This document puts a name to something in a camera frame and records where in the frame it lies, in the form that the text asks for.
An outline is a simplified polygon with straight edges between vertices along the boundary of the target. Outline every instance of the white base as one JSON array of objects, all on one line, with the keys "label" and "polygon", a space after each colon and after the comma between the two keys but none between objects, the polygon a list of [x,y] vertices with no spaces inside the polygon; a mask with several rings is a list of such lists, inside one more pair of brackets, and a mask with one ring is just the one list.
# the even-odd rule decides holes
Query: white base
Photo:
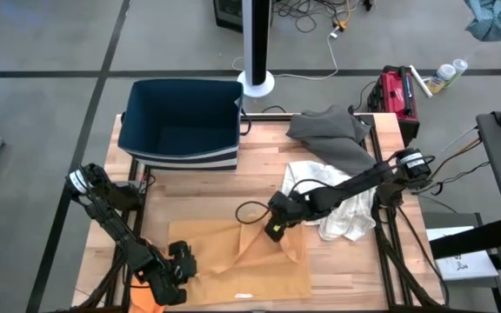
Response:
[{"label": "white base", "polygon": [[274,76],[269,71],[266,71],[266,80],[259,85],[248,84],[244,72],[239,74],[237,81],[243,84],[243,92],[248,97],[264,97],[274,90],[275,84]]}]

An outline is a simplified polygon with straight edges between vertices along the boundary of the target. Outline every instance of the butcher block tabletop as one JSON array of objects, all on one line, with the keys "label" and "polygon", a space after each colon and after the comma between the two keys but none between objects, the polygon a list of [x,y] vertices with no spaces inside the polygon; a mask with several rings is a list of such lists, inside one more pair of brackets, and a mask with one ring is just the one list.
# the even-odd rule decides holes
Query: butcher block tabletop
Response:
[{"label": "butcher block tabletop", "polygon": [[[394,114],[373,114],[383,158],[404,148]],[[268,203],[281,186],[285,166],[295,161],[322,162],[301,143],[285,135],[289,122],[254,121],[252,130],[241,137],[235,172],[159,172],[152,171],[156,182],[149,188],[144,209],[142,237],[160,250],[168,243],[169,223],[176,220],[235,220],[235,208],[249,200]],[[110,147],[104,168],[112,181],[126,181],[131,156],[117,147],[121,129],[117,116],[111,134]],[[371,141],[367,150],[372,154]],[[402,206],[415,230],[430,252],[418,199],[404,193]],[[438,278],[423,257],[423,252],[407,227],[397,215],[397,229],[407,267],[418,282],[438,302],[442,292]],[[298,300],[248,301],[202,306],[168,307],[166,310],[385,310],[387,309],[383,279],[379,264],[374,231],[356,242],[338,238],[322,241],[314,226],[305,227],[309,266],[311,268],[312,298]],[[110,268],[115,243],[92,221],[86,241],[83,262],[78,274],[73,305],[84,301],[97,287]],[[392,282],[398,303],[403,302],[397,272],[391,265]],[[121,283],[116,303],[121,303]]]}]

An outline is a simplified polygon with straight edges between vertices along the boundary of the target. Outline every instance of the crumpled white towel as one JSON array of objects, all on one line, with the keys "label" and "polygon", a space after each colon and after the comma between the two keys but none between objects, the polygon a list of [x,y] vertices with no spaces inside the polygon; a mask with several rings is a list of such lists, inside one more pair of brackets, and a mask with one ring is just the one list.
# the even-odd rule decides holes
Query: crumpled white towel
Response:
[{"label": "crumpled white towel", "polygon": [[[296,182],[310,178],[335,186],[351,177],[331,165],[313,161],[292,162],[285,167],[281,192],[287,196]],[[304,182],[297,186],[297,191],[305,193],[318,187],[323,185]],[[375,189],[372,188],[343,201],[329,216],[307,224],[318,224],[318,234],[324,240],[333,240],[339,236],[345,236],[352,241],[358,240],[376,224],[371,217]]]}]

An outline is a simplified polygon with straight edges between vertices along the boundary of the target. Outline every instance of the red toolbox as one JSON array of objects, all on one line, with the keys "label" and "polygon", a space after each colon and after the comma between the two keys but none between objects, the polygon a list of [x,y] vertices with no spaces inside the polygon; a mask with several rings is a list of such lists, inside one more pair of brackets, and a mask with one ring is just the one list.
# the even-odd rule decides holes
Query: red toolbox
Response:
[{"label": "red toolbox", "polygon": [[411,68],[385,66],[368,96],[369,112],[394,112],[407,147],[417,137],[419,122]]}]

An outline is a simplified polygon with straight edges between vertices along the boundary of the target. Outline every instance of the concrete floor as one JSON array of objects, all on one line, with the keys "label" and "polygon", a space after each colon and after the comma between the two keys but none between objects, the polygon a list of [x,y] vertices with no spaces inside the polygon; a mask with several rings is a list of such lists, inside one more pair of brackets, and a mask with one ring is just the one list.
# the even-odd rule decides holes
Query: concrete floor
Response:
[{"label": "concrete floor", "polygon": [[[100,70],[121,5],[122,0],[0,0],[0,70]],[[302,34],[288,17],[275,16],[270,68],[332,68],[325,43],[330,22],[315,18],[317,28]],[[410,63],[435,69],[456,57],[467,58],[473,69],[501,69],[501,43],[474,40],[463,31],[470,19],[462,1],[378,1],[370,13],[360,8],[353,12],[349,29],[333,41],[334,54],[344,70]],[[242,47],[240,34],[215,25],[209,1],[132,0],[110,69],[229,70],[231,61],[242,56]],[[0,78],[0,136],[7,143],[0,155],[0,312],[26,307],[96,76]],[[299,112],[334,103],[356,105],[360,90],[373,79],[279,78],[269,96],[246,99],[244,107],[259,112],[278,104]],[[124,110],[133,81],[105,82],[84,163],[104,162],[112,118]],[[432,99],[416,92],[422,126],[412,146],[426,154],[437,154],[472,127],[476,114],[501,110],[501,76],[462,77]],[[484,158],[483,149],[477,148],[451,162],[442,177],[468,170]],[[490,168],[451,185],[438,199],[460,212],[480,212],[486,223],[501,218]],[[423,210],[442,210],[421,203]],[[82,209],[71,205],[42,310],[69,306],[88,223]],[[488,290],[451,290],[454,308],[495,309]]]}]

